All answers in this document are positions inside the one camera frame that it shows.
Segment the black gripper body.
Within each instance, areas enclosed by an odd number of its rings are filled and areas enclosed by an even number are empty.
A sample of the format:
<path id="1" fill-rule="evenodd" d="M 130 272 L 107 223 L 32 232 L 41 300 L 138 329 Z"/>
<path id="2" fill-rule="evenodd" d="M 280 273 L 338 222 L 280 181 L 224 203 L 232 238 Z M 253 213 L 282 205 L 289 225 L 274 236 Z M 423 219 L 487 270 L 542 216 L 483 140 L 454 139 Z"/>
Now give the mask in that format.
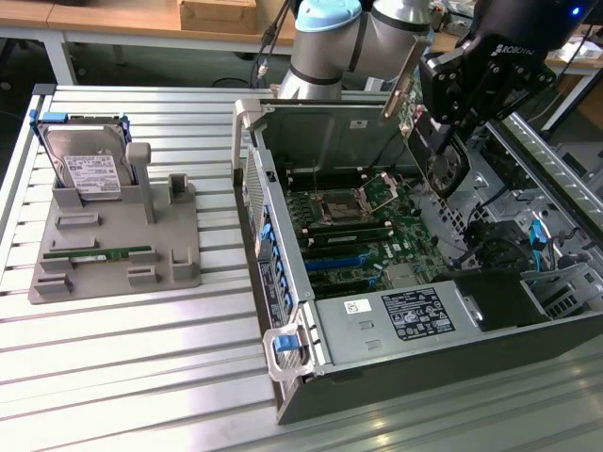
<path id="1" fill-rule="evenodd" d="M 589 13 L 588 1 L 478 1 L 464 37 L 464 63 L 481 66 L 507 55 L 542 62 Z"/>

